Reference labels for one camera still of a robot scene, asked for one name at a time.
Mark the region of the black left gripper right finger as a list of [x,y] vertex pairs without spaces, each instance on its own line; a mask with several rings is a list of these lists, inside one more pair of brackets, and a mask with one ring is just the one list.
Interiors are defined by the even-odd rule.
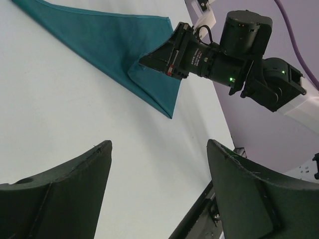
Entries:
[[210,174],[227,239],[317,239],[319,186],[273,171],[216,140]]

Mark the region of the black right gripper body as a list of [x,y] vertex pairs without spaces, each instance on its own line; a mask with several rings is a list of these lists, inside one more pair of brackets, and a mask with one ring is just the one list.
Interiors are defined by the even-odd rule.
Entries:
[[165,74],[181,80],[193,73],[230,87],[232,94],[254,80],[265,86],[263,55],[272,25],[267,16],[248,10],[230,11],[220,42],[206,44],[198,30],[184,23]]

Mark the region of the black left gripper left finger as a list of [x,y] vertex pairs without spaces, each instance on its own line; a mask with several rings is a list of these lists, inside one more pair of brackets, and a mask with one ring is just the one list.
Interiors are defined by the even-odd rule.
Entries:
[[0,186],[2,239],[92,239],[112,162],[105,140],[63,164]]

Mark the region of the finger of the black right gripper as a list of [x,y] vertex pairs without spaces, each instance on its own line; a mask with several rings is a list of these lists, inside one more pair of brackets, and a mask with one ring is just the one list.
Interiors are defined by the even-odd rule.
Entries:
[[172,55],[172,45],[164,43],[154,51],[139,59],[139,64],[161,73],[168,71],[169,61]]
[[169,57],[173,50],[177,48],[179,38],[182,33],[182,28],[184,27],[184,22],[180,22],[172,35],[164,42],[160,47],[155,49],[150,53],[151,57]]

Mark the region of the teal cloth napkin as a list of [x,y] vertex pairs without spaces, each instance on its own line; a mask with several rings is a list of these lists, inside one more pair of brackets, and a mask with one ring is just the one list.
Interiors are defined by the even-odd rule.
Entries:
[[84,60],[172,118],[180,81],[139,64],[171,36],[168,17],[99,12],[44,0],[15,4]]

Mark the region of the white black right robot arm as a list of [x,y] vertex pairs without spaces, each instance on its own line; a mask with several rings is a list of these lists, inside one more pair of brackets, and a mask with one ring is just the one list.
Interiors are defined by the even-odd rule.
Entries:
[[193,73],[220,83],[229,95],[240,93],[318,132],[319,92],[283,59],[263,58],[271,33],[272,20],[248,10],[228,12],[219,43],[203,43],[199,29],[180,22],[139,63],[178,80]]

